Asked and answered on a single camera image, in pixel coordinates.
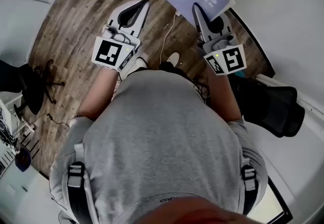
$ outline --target black office chair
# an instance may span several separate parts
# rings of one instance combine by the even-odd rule
[[[52,63],[53,60],[48,61],[44,72],[41,72],[40,67],[36,67],[33,70],[28,64],[25,64],[16,68],[0,60],[0,92],[22,92],[25,100],[19,108],[14,105],[15,112],[20,120],[20,111],[26,106],[35,115],[40,111],[44,100],[44,93],[52,104],[56,104],[56,101],[51,98],[47,86],[65,86],[65,83],[46,82],[46,78],[49,75],[49,65]]]
[[[267,129],[278,138],[298,133],[305,109],[296,102],[295,88],[269,87],[234,74],[229,75],[229,80],[245,121]]]

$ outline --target black pants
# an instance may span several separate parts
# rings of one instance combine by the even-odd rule
[[[180,68],[175,68],[171,62],[162,62],[159,65],[158,69],[169,72],[169,73],[178,74],[178,75],[184,77],[185,79],[189,80],[190,82],[192,82],[191,79],[186,75],[186,73],[184,73],[183,70],[181,70]],[[143,71],[143,70],[148,70],[148,68],[139,68],[139,69],[135,70],[134,72]]]

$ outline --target floor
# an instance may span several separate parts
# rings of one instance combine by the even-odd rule
[[[55,1],[38,33],[29,64],[32,67],[45,66],[49,59],[53,59],[52,78],[66,82],[66,86],[51,88],[50,93],[57,104],[53,105],[45,99],[38,116],[26,109],[25,117],[29,122],[44,113],[50,113],[57,122],[68,123],[74,117],[99,70],[98,66],[91,63],[95,38],[100,35],[112,10],[127,1],[130,0]],[[165,0],[150,0],[150,3],[151,8],[140,39],[143,51],[148,56],[149,67],[157,69],[163,38],[173,23],[175,9]],[[230,12],[227,15],[239,42],[245,47],[248,65],[246,76],[254,77],[258,73],[272,76],[271,67],[252,38]],[[196,49],[197,38],[196,29],[183,17],[177,17],[174,30],[166,41],[162,60],[177,51],[181,55],[178,67],[190,78],[197,77],[201,82],[206,82],[206,64]],[[39,149],[39,152],[33,159],[33,165],[48,175],[65,141],[68,127],[50,122],[46,116],[37,120],[35,125],[35,134],[24,143],[30,141],[27,147],[31,148],[38,142],[35,150]]]

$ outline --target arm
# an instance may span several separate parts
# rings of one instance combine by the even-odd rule
[[[207,71],[211,108],[226,122],[241,119],[241,112],[228,77],[217,76],[209,66],[207,66]]]
[[[77,114],[96,120],[110,104],[117,79],[117,71],[101,68]]]

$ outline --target shoe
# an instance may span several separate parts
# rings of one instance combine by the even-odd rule
[[[147,63],[146,61],[142,58],[142,57],[138,57],[135,61],[135,65],[136,65],[136,69],[139,69],[139,68],[147,68]]]
[[[171,64],[176,67],[179,62],[180,54],[177,52],[173,52],[168,58],[167,62],[171,62]]]

